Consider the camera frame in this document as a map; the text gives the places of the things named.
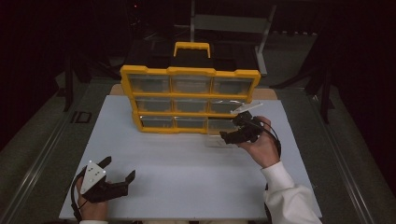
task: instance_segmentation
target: dark background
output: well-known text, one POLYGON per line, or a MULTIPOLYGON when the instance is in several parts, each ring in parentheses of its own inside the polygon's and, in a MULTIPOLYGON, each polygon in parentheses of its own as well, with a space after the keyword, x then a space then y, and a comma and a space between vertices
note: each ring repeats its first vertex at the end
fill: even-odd
MULTIPOLYGON (((197 10, 240 16, 267 13, 262 1, 244 8, 237 7, 238 2, 201 0, 197 10)), ((319 34, 304 66, 336 56, 332 84, 393 192, 394 9, 390 1, 284 1, 278 4, 271 29, 285 35, 319 34)), ((188 25, 189 16, 185 0, 0 1, 0 148, 59 90, 54 78, 64 70, 64 55, 71 46, 109 65, 109 57, 125 57, 132 40, 150 31, 173 38, 173 24, 188 25)))

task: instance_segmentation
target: gray floor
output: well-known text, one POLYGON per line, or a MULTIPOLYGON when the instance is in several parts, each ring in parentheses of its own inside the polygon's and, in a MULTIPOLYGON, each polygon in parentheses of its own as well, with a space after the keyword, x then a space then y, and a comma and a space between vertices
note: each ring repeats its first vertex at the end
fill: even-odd
MULTIPOLYGON (((261 86, 296 75, 314 40, 314 36, 271 35, 264 50, 269 75, 261 86)), ((318 101, 302 91, 305 82, 276 93, 287 111, 323 223, 396 223, 395 198, 336 88, 331 94, 331 124, 325 125, 318 116, 318 101)), ((63 112, 64 98, 53 96, 0 152, 2 223, 58 220, 102 103, 116 83, 95 77, 90 84, 77 84, 69 113, 63 112), (92 120, 71 123, 75 111, 91 112, 92 120), (25 187, 20 188, 22 181, 25 187)))

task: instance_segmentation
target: white tabletop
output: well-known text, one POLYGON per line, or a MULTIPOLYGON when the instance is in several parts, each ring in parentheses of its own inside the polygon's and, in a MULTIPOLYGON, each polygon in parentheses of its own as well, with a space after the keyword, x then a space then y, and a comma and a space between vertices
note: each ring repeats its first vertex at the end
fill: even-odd
MULTIPOLYGON (((272 121, 282 143, 286 169, 296 183, 311 188, 299 149, 280 101, 261 101, 253 115, 272 121)), ((260 166, 242 148, 205 147, 198 133, 141 133, 132 123, 126 96, 107 96, 77 173, 89 161, 111 156, 106 170, 113 183, 136 170, 129 195, 109 202, 110 219, 266 218, 260 166)), ((74 219, 70 195, 60 218, 74 219)), ((318 203, 314 211, 321 217, 318 203)))

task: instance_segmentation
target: hand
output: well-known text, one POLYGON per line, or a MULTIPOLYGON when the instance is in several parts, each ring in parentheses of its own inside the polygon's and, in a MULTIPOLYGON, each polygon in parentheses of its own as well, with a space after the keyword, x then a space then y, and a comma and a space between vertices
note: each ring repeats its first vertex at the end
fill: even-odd
POLYGON ((78 207, 82 216, 82 220, 98 220, 106 221, 107 219, 107 202, 90 203, 79 193, 82 185, 83 177, 79 178, 76 187, 78 190, 78 207))
MULTIPOLYGON (((264 123, 264 128, 271 132, 271 120, 261 116, 257 118, 264 123)), ((259 139, 254 143, 244 142, 237 145, 244 148, 262 168, 280 162, 274 139, 266 132, 262 132, 259 139)))

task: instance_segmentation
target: yellow storage organizer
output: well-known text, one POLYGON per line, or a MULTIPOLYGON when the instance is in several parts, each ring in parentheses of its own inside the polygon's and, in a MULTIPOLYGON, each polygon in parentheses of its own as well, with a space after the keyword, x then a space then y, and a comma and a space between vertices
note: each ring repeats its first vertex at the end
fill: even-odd
MULTIPOLYGON (((177 49, 206 49, 206 43, 177 42, 177 49)), ((210 118, 230 119, 231 110, 250 103, 259 84, 258 70, 216 71, 214 68, 148 68, 125 64, 121 85, 141 132, 207 133, 210 118)))

